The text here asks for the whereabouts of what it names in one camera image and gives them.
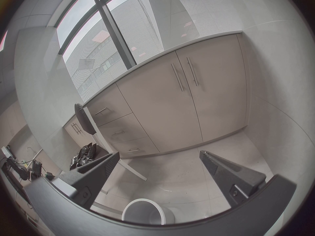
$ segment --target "white trash can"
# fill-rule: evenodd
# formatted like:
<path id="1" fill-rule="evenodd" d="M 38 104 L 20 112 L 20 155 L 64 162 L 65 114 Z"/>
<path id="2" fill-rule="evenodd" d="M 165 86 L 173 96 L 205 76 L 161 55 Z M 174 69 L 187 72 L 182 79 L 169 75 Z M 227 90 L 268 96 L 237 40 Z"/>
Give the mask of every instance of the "white trash can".
<path id="1" fill-rule="evenodd" d="M 149 199 L 136 199 L 124 209 L 122 221 L 147 225 L 174 224 L 174 214 Z"/>

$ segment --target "floor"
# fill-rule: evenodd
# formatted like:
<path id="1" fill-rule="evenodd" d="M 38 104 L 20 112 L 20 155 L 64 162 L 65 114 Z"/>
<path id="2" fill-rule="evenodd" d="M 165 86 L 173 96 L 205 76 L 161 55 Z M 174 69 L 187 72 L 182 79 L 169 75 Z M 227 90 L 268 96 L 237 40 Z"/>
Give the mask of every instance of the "floor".
<path id="1" fill-rule="evenodd" d="M 181 152 L 129 159 L 126 162 L 148 178 L 136 177 L 117 165 L 100 192 L 98 203 L 123 211 L 129 202 L 147 198 L 169 208 L 175 223 L 210 217 L 230 209 L 222 192 L 199 159 L 199 151 L 206 150 L 250 169 L 273 176 L 264 158 L 241 131 L 230 137 Z M 121 219 L 121 215 L 92 206 L 92 210 Z"/>

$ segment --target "metal handle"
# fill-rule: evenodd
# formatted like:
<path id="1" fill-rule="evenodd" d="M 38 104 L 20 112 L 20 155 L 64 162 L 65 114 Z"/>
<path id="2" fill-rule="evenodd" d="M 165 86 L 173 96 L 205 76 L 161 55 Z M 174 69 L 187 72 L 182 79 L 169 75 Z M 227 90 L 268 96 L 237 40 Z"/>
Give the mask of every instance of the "metal handle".
<path id="1" fill-rule="evenodd" d="M 189 66 L 190 66 L 192 75 L 194 76 L 194 81 L 195 81 L 195 83 L 196 83 L 196 86 L 198 86 L 198 81 L 197 81 L 197 78 L 196 78 L 196 75 L 195 75 L 194 68 L 192 67 L 192 64 L 191 64 L 191 62 L 190 62 L 190 58 L 187 57 L 187 60 L 188 60 L 188 63 L 189 63 Z"/>
<path id="2" fill-rule="evenodd" d="M 102 112 L 103 110 L 105 110 L 106 108 L 103 108 L 101 111 L 98 111 L 95 115 L 99 114 L 100 112 Z"/>
<path id="3" fill-rule="evenodd" d="M 124 133 L 124 131 L 122 131 L 122 132 L 120 132 L 120 133 L 115 133 L 115 134 L 113 134 L 112 136 L 116 136 L 116 135 L 120 135 L 120 134 L 123 134 Z"/>
<path id="4" fill-rule="evenodd" d="M 71 127 L 74 129 L 74 131 L 75 132 L 77 132 L 77 134 L 79 134 L 79 131 L 77 131 L 76 129 L 75 129 L 75 125 L 74 125 L 74 123 L 72 123 L 72 124 L 70 124 L 71 125 Z"/>
<path id="5" fill-rule="evenodd" d="M 81 130 L 81 128 L 79 128 L 79 125 L 75 123 L 74 126 L 77 128 L 77 130 L 78 130 L 78 131 L 80 132 L 80 134 L 81 134 L 82 130 Z"/>
<path id="6" fill-rule="evenodd" d="M 172 63 L 172 68 L 173 68 L 173 70 L 174 70 L 174 72 L 175 72 L 175 75 L 176 75 L 176 78 L 177 78 L 177 80 L 178 80 L 178 83 L 179 83 L 180 89 L 181 89 L 181 91 L 183 92 L 183 91 L 184 91 L 183 86 L 181 85 L 181 82 L 180 82 L 179 76 L 178 76 L 178 74 L 177 74 L 177 71 L 176 71 L 175 66 L 174 66 L 174 64 L 173 64 L 173 63 Z"/>
<path id="7" fill-rule="evenodd" d="M 140 149 L 135 149 L 135 150 L 129 150 L 129 151 L 126 151 L 126 153 L 129 153 L 129 152 L 136 152 L 136 151 L 139 151 Z"/>

